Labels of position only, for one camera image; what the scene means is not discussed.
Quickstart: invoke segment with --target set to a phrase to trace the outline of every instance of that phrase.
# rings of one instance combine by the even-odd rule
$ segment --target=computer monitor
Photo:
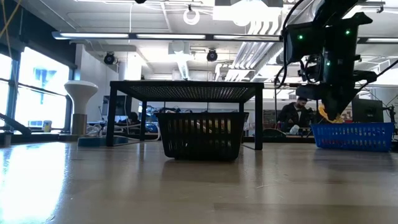
[[[103,106],[102,106],[102,115],[108,115],[108,107],[109,107],[109,99],[110,96],[104,96]],[[116,116],[128,116],[131,112],[131,96],[117,96],[116,98]]]
[[[353,122],[384,122],[383,103],[379,100],[353,99]]]

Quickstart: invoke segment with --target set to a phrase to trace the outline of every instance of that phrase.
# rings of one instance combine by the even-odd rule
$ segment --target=man
[[[130,112],[128,114],[127,119],[120,120],[118,121],[117,125],[118,126],[127,126],[127,125],[135,125],[135,124],[141,124],[141,122],[138,120],[138,114],[136,112]],[[126,128],[123,128],[124,133],[132,133],[132,134],[139,134],[139,127],[130,127],[129,131],[127,132]]]
[[[289,132],[295,124],[300,128],[308,127],[311,117],[309,111],[305,109],[307,101],[306,98],[299,97],[295,103],[289,103],[282,108],[277,121],[282,123],[283,132]]]

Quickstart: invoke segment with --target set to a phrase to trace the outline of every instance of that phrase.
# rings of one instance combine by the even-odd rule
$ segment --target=black plastic basket
[[[176,159],[234,160],[249,113],[159,113],[164,154]]]

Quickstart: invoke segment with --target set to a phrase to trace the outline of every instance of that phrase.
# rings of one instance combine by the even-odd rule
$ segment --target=desk
[[[196,82],[196,81],[112,81],[109,98],[106,145],[113,146],[116,97],[121,91],[142,101],[140,140],[145,140],[147,102],[204,102],[239,103],[239,112],[244,112],[244,103],[255,98],[256,136],[255,149],[262,149],[262,89],[263,83],[253,82]]]

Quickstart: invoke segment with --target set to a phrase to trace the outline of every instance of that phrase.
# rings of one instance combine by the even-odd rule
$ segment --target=blue plastic basket
[[[313,124],[320,148],[388,152],[394,123]]]

